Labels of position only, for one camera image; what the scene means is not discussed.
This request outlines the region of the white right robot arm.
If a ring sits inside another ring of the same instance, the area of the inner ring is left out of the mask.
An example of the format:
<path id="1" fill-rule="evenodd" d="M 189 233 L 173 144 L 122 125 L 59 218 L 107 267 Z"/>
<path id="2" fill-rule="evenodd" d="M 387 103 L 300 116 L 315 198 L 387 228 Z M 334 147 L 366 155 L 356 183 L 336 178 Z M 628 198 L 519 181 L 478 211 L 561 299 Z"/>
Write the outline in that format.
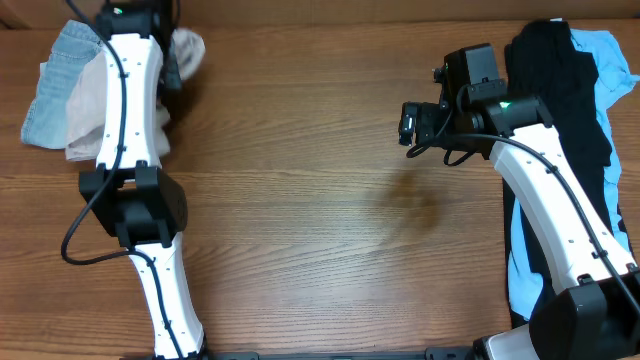
<path id="1" fill-rule="evenodd" d="M 479 153 L 512 189 L 536 234 L 555 292 L 527 324 L 456 350 L 465 359 L 621 359 L 639 352 L 639 267 L 576 179 L 542 100 L 501 79 L 455 88 L 435 70 L 439 103 L 406 102 L 399 142 Z"/>

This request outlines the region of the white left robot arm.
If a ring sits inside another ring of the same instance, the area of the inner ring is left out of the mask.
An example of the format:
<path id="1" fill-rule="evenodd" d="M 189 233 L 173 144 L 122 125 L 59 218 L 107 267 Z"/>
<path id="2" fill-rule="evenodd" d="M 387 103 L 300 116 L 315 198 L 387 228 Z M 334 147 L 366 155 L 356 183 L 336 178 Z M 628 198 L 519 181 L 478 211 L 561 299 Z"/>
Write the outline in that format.
<path id="1" fill-rule="evenodd" d="M 171 34 L 169 1 L 107 1 L 91 26 L 106 57 L 106 120 L 96 168 L 79 176 L 86 212 L 119 242 L 139 276 L 155 359 L 205 359 L 206 335 L 189 293 L 182 245 L 188 210 L 154 138 Z"/>

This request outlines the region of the beige khaki shorts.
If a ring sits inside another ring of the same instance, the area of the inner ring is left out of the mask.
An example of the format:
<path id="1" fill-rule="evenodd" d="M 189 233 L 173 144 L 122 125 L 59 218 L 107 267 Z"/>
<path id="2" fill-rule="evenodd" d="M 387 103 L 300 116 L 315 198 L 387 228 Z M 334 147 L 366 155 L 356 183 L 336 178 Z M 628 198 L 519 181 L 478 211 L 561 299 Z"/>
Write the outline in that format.
<path id="1" fill-rule="evenodd" d="M 186 28 L 174 30 L 172 38 L 183 84 L 199 68 L 206 53 L 205 43 L 200 35 Z M 96 158 L 102 145 L 106 117 L 104 52 L 84 67 L 66 103 L 66 115 L 66 159 L 78 162 Z"/>

